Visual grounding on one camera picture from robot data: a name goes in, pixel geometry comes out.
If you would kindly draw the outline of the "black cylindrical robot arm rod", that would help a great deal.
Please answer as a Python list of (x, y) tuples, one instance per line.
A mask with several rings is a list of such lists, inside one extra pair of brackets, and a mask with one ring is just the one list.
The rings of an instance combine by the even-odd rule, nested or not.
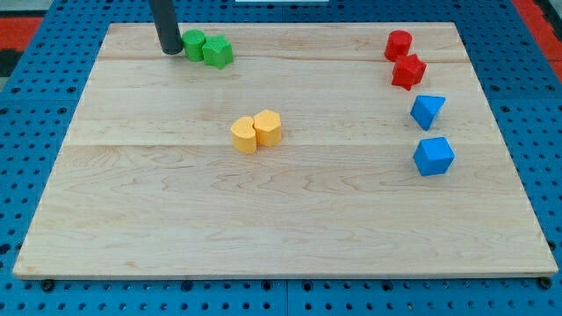
[(162, 48), (167, 55), (176, 55), (184, 50), (177, 15), (172, 0), (148, 0), (155, 29)]

